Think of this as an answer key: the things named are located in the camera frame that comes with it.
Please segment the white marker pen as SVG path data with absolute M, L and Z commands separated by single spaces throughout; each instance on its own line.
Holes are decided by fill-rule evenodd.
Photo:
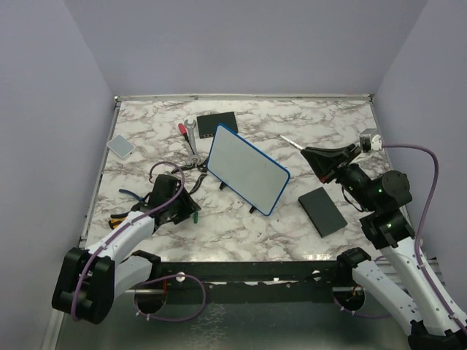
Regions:
M 295 141 L 292 141 L 291 139 L 287 138 L 286 136 L 283 136 L 283 135 L 279 135 L 279 137 L 281 139 L 283 139 L 284 141 L 286 141 L 289 145 L 293 146 L 294 148 L 296 148 L 297 150 L 301 151 L 303 149 L 303 147 L 301 145 L 299 145 L 298 143 L 296 143 Z

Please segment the blue framed whiteboard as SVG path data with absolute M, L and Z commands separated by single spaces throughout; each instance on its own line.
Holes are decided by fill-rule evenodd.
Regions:
M 217 125 L 207 170 L 264 216 L 283 194 L 289 170 L 224 124 Z

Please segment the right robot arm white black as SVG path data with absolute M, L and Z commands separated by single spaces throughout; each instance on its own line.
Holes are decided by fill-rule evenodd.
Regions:
M 412 201 L 406 174 L 387 171 L 372 179 L 355 163 L 356 144 L 338 149 L 304 147 L 301 155 L 323 183 L 336 182 L 366 213 L 365 237 L 390 263 L 402 285 L 379 269 L 361 248 L 341 253 L 336 279 L 356 283 L 373 295 L 406 333 L 411 349 L 465 349 L 466 313 L 449 296 L 420 248 L 420 239 L 401 211 Z

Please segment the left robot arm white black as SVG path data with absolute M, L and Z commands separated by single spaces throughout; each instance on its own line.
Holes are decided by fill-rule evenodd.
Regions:
M 123 222 L 87 249 L 66 254 L 51 305 L 78 320 L 101 323 L 114 300 L 131 287 L 151 288 L 162 276 L 161 258 L 136 249 L 166 223 L 177 225 L 200 209 L 171 175 L 156 177 L 153 190 L 127 213 Z

